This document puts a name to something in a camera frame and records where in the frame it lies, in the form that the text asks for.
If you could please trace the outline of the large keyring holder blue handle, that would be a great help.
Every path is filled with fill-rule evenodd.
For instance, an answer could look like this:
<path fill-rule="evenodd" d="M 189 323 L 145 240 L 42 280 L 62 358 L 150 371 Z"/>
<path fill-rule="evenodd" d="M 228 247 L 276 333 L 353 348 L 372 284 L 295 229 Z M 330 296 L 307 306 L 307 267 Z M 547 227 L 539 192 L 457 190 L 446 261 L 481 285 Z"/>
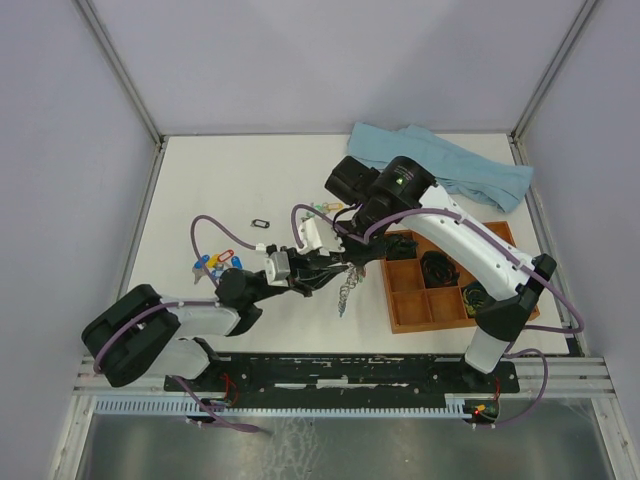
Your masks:
<path fill-rule="evenodd" d="M 346 270 L 346 278 L 339 289 L 337 311 L 343 317 L 348 304 L 351 292 L 360 285 L 366 278 L 366 268 L 364 266 L 351 266 Z"/>

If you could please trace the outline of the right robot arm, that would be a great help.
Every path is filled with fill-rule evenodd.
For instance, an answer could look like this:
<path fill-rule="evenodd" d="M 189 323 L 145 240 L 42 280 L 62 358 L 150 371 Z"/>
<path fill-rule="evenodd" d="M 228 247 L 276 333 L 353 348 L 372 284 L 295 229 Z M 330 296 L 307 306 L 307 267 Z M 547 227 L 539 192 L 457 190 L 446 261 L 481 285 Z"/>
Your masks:
<path fill-rule="evenodd" d="M 502 240 L 465 212 L 436 178 L 416 161 L 399 156 L 383 170 L 345 157 L 326 189 L 358 208 L 347 230 L 368 244 L 398 223 L 436 245 L 471 273 L 489 298 L 475 315 L 477 325 L 458 368 L 467 389 L 481 391 L 495 379 L 495 367 L 524 329 L 556 261 L 533 257 Z"/>

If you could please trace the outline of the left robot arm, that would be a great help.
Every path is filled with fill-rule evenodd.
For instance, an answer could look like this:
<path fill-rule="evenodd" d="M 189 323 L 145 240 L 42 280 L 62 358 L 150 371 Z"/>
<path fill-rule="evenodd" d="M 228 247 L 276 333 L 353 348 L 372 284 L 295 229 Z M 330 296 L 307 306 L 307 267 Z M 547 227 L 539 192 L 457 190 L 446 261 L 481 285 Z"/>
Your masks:
<path fill-rule="evenodd" d="M 257 272 L 226 270 L 212 299 L 175 299 L 141 284 L 89 323 L 81 339 L 94 359 L 93 369 L 114 388 L 127 386 L 160 364 L 167 375 L 186 377 L 209 390 L 221 378 L 220 364 L 198 344 L 206 335 L 240 336 L 261 317 L 258 304 L 296 292 L 310 297 L 346 270 L 343 247 L 300 253 L 267 248 Z"/>

